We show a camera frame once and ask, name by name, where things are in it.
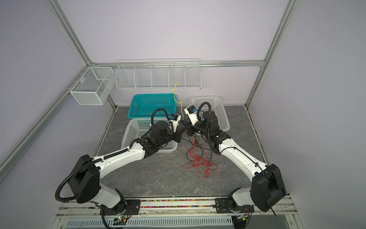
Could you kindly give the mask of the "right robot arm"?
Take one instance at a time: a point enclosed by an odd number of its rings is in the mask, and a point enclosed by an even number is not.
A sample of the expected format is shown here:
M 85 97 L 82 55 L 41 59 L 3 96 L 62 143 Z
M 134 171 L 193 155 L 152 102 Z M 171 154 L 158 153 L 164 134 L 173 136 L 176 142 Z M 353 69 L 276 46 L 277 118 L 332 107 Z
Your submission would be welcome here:
M 237 188 L 228 194 L 228 210 L 239 212 L 246 205 L 255 205 L 267 212 L 287 195 L 280 169 L 256 159 L 221 130 L 209 102 L 198 108 L 188 106 L 184 113 L 189 119 L 185 123 L 188 133 L 200 134 L 214 153 L 230 159 L 251 181 L 250 188 Z

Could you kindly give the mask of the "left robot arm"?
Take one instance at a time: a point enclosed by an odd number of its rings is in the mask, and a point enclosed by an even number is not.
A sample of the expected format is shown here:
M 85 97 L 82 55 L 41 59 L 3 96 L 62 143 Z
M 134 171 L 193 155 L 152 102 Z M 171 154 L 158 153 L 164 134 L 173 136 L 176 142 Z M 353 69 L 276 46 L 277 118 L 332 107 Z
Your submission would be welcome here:
M 166 121 L 154 122 L 152 115 L 150 129 L 126 148 L 102 156 L 81 156 L 56 189 L 55 199 L 59 202 L 76 200 L 79 204 L 92 202 L 115 214 L 123 213 L 127 203 L 122 193 L 100 180 L 118 168 L 152 156 L 171 141 L 179 143 L 185 132 L 185 127 L 179 126 L 181 115 L 172 113 L 165 116 Z

